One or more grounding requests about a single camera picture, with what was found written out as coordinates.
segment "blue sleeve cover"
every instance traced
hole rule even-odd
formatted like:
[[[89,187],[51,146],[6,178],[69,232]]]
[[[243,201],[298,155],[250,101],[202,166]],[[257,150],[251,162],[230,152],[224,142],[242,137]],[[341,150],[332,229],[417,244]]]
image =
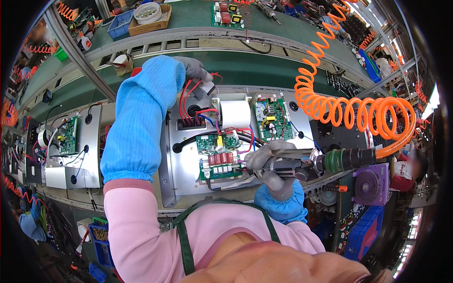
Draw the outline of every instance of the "blue sleeve cover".
[[[160,164],[160,131],[185,80],[184,65],[168,56],[146,61],[124,80],[116,96],[113,123],[101,159],[104,183],[121,178],[153,181]]]
[[[293,183],[293,195],[286,201],[276,201],[270,196],[267,185],[261,185],[255,193],[255,204],[283,224],[293,221],[307,224],[305,217],[308,210],[304,208],[304,189],[297,180]]]
[[[41,202],[37,201],[39,198],[36,194],[31,195],[32,205],[30,209],[30,214],[33,217],[35,222],[39,221],[39,215],[41,214]]]

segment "hand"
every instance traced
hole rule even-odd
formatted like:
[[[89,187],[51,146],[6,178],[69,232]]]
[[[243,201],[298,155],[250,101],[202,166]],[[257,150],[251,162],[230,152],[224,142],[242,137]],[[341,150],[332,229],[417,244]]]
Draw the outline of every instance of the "hand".
[[[186,68],[186,77],[190,79],[200,79],[212,82],[213,77],[203,66],[203,63],[194,58],[174,56],[173,59],[180,61]]]
[[[343,36],[344,38],[346,38],[346,39],[351,40],[351,35],[348,34],[347,32],[342,33],[342,36]]]
[[[257,151],[250,152],[245,157],[248,169],[261,169],[267,160],[271,157],[271,150],[278,149],[295,149],[296,146],[292,143],[286,142],[281,139],[271,140],[263,145]],[[293,194],[294,180],[283,180],[274,172],[266,172],[261,178],[269,189],[269,194],[277,201],[285,201]]]

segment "white cylindrical component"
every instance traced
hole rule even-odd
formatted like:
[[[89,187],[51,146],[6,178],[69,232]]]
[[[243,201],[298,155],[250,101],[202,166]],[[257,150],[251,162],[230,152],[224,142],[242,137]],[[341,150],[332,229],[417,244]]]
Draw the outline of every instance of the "white cylindrical component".
[[[220,101],[222,128],[249,128],[251,112],[247,101]]]
[[[46,130],[41,130],[38,133],[38,144],[40,147],[47,146],[49,144],[49,137],[47,136],[47,131]]]

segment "white capacitor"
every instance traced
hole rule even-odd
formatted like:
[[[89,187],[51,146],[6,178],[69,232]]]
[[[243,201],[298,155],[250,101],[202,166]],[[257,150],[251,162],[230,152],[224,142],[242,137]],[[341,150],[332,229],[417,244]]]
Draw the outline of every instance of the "white capacitor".
[[[222,128],[249,128],[251,112],[247,101],[221,101]]]

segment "white connector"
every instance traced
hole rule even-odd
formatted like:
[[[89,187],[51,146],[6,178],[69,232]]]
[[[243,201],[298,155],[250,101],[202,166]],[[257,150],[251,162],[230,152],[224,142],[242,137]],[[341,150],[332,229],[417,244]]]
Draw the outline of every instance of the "white connector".
[[[222,19],[222,16],[220,16],[220,12],[216,12],[214,19],[215,19],[216,23],[220,23],[220,21]]]

